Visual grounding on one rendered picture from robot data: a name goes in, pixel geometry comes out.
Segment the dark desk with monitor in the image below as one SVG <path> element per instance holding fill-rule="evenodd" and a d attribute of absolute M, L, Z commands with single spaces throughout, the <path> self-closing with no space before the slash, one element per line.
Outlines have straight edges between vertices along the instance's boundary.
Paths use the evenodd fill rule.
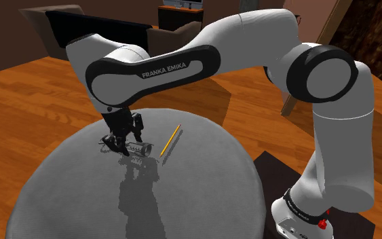
<path fill-rule="evenodd" d="M 158 27 L 175 31 L 190 22 L 202 24 L 204 18 L 204 0 L 163 0 L 158 7 Z"/>

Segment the dark robot stand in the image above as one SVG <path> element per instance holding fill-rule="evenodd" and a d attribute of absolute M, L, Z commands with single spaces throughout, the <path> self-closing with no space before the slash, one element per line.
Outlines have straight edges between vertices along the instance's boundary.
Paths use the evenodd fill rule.
<path fill-rule="evenodd" d="M 263 184 L 267 210 L 263 239 L 285 239 L 276 230 L 271 204 L 283 196 L 301 175 L 266 151 L 255 159 L 254 165 Z M 362 215 L 331 208 L 329 221 L 335 239 L 373 239 L 375 224 Z"/>

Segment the dark metal cylinder tool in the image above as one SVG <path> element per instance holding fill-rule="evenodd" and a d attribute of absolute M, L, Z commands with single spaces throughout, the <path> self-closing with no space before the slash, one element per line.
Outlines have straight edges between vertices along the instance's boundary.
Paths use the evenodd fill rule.
<path fill-rule="evenodd" d="M 98 143 L 101 145 L 106 145 L 111 151 L 123 153 L 121 148 L 116 145 L 115 141 L 104 141 L 103 139 L 100 139 Z M 150 143 L 126 141 L 126 149 L 128 150 L 128 152 L 134 153 L 135 155 L 140 157 L 149 157 L 152 151 L 152 146 L 153 145 Z"/>

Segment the yellow pencil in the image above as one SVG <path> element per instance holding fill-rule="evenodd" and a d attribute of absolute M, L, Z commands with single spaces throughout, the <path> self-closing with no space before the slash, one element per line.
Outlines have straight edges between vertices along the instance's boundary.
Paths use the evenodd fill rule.
<path fill-rule="evenodd" d="M 175 131 L 172 133 L 172 135 L 170 136 L 168 142 L 166 143 L 166 145 L 164 146 L 163 150 L 161 151 L 159 157 L 161 158 L 163 156 L 163 154 L 166 152 L 167 148 L 169 147 L 170 143 L 172 142 L 173 138 L 175 137 L 176 133 L 178 132 L 178 130 L 180 129 L 181 127 L 181 124 L 179 124 Z"/>

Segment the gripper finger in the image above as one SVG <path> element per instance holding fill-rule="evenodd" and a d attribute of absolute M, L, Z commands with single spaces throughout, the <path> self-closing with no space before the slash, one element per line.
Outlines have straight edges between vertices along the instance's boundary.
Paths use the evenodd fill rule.
<path fill-rule="evenodd" d="M 126 140 L 120 136 L 115 136 L 112 132 L 101 138 L 101 141 L 111 150 L 129 156 L 130 153 L 126 148 Z"/>
<path fill-rule="evenodd" d="M 132 127 L 132 132 L 134 134 L 134 137 L 137 142 L 141 143 L 142 142 L 142 130 L 144 128 L 143 121 L 142 121 L 142 116 L 139 113 L 133 113 L 132 118 L 134 120 L 134 125 Z"/>

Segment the round grey ottoman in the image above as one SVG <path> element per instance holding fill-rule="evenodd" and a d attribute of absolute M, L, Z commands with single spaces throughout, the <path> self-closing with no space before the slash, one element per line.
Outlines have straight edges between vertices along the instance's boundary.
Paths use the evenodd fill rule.
<path fill-rule="evenodd" d="M 263 187 L 241 144 L 192 113 L 141 115 L 149 157 L 99 144 L 109 131 L 103 121 L 86 126 L 25 183 L 5 239 L 262 239 Z"/>

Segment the leaning wooden framed board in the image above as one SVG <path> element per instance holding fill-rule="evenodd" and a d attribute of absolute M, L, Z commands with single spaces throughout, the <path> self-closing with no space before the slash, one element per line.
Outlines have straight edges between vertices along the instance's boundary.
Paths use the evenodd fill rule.
<path fill-rule="evenodd" d="M 353 0 L 285 0 L 283 8 L 298 17 L 299 38 L 329 44 Z"/>

